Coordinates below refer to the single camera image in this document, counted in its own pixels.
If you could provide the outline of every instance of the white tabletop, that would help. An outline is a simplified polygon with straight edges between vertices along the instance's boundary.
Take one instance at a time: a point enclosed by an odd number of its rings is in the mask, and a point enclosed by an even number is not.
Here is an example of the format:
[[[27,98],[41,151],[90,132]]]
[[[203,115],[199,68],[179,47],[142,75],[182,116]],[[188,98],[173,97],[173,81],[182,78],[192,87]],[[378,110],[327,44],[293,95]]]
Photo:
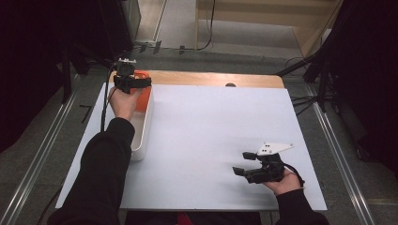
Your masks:
[[[314,167],[287,90],[188,85],[153,85],[154,112],[146,156],[130,163],[121,208],[145,210],[276,210],[274,194],[248,184],[232,167],[261,144],[292,143],[281,152],[305,180],[313,210],[326,210]],[[91,115],[56,207],[61,207],[80,168],[88,141],[100,130],[103,91]],[[108,109],[107,123],[114,115]]]

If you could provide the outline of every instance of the black sleeve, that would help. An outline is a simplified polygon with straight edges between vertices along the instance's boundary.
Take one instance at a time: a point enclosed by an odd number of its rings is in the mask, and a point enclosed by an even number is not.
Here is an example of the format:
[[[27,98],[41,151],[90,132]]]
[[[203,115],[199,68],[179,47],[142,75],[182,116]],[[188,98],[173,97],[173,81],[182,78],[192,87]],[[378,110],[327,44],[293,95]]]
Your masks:
[[[106,131],[90,140],[73,187],[48,224],[119,224],[134,132],[129,121],[115,118]]]
[[[276,199],[280,214],[276,225],[329,225],[324,215],[313,211],[303,189],[278,195]]]

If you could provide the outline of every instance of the person's arm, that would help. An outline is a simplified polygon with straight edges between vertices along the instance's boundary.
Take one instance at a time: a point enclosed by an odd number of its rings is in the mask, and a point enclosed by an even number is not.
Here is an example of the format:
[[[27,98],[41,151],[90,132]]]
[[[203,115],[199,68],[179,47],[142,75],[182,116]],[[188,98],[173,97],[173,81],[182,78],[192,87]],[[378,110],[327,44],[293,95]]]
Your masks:
[[[119,224],[118,210],[135,132],[130,120],[141,92],[127,95],[111,89],[113,92],[110,102],[116,118],[87,144],[79,174],[63,206],[50,216],[50,225]]]
[[[266,182],[276,195],[279,205],[280,219],[277,225],[328,225],[326,217],[311,208],[297,176],[284,170],[281,182]]]

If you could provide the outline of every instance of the human hand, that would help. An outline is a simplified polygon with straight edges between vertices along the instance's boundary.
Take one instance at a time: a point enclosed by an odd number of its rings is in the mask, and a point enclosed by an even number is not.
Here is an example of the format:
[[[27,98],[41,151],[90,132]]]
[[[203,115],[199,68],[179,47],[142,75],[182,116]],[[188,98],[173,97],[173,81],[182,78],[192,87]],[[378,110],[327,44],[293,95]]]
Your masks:
[[[143,93],[143,90],[144,89],[136,89],[134,93],[126,94],[116,87],[112,87],[109,92],[110,96],[108,96],[108,100],[115,113],[115,117],[130,121],[135,107],[137,106],[137,98]]]
[[[280,182],[265,182],[263,185],[271,189],[275,195],[284,194],[286,192],[300,189],[299,179],[295,173],[284,169],[283,180]]]

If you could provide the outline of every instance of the black cable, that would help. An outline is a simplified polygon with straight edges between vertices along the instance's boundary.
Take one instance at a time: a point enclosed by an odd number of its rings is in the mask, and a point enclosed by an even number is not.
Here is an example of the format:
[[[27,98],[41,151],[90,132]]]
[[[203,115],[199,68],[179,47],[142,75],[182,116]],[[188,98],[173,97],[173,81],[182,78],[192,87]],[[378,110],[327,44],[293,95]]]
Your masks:
[[[292,61],[293,59],[301,59],[302,62],[304,62],[304,63],[306,63],[306,64],[309,64],[309,62],[306,62],[306,61],[304,60],[304,57],[293,57],[293,58],[288,59],[288,60],[284,63],[284,69],[287,69],[287,64],[288,64],[290,61]],[[298,76],[298,74],[293,74],[292,72],[289,72],[289,74],[292,75],[292,76]]]
[[[103,94],[103,108],[102,108],[102,114],[100,118],[100,131],[103,132],[105,130],[105,115],[106,115],[106,107],[108,106],[107,104],[107,96],[108,96],[108,87],[109,87],[109,79],[111,78],[111,74],[114,71],[116,64],[111,65],[109,67],[108,74],[106,76],[106,81],[105,81],[105,93]]]
[[[55,200],[56,196],[58,196],[59,193],[61,193],[62,187],[63,187],[63,186],[61,186],[61,187],[55,192],[55,194],[52,196],[52,198],[50,199],[50,201],[49,201],[49,202],[47,203],[47,205],[44,207],[44,210],[43,210],[43,212],[41,213],[40,218],[38,219],[37,225],[39,225],[40,222],[43,220],[44,215],[45,215],[45,214],[47,213],[47,211],[49,210],[50,205],[53,203],[53,201]]]
[[[304,180],[301,178],[301,176],[299,175],[298,170],[296,170],[296,168],[294,168],[293,166],[291,166],[291,165],[289,165],[289,164],[284,163],[283,165],[284,165],[285,167],[287,167],[290,171],[292,171],[293,173],[296,174],[296,176],[298,177],[299,184],[300,184],[300,186],[303,188],[303,187],[304,187],[305,181],[304,181]]]
[[[272,212],[269,212],[269,220],[271,222],[271,225],[273,225]]]
[[[301,101],[301,102],[293,104],[293,107],[297,107],[297,106],[303,105],[303,104],[308,103],[308,102],[314,102],[314,100],[313,99],[308,99],[306,101]]]
[[[213,9],[211,10],[211,19],[210,19],[210,38],[208,39],[208,42],[205,47],[197,49],[197,51],[201,51],[210,44],[211,39],[213,38],[213,19],[214,19],[214,8],[216,7],[216,0],[213,0]]]
[[[310,108],[313,104],[314,104],[315,100],[311,101],[310,104],[308,104],[308,106],[306,106],[304,109],[302,109],[300,112],[296,113],[296,116],[300,115],[301,113],[303,113],[304,111],[306,111],[308,108]]]

